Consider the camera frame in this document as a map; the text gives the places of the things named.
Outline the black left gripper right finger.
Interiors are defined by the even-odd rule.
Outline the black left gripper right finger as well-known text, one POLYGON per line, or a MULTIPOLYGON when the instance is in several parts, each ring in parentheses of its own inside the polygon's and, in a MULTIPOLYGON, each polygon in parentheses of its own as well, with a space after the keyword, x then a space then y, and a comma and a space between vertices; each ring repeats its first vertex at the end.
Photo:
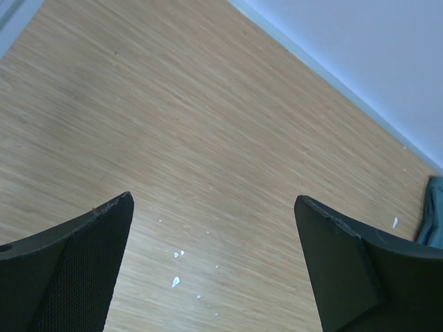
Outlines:
POLYGON ((324 331, 442 330, 442 250, 305 195, 294 214, 324 331))

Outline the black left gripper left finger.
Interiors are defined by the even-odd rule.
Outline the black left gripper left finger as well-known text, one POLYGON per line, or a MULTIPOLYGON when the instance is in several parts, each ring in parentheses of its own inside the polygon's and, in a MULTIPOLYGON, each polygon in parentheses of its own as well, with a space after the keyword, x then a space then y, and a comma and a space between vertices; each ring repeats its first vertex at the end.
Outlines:
POLYGON ((124 192, 1 245, 1 330, 103 331, 133 214, 124 192))

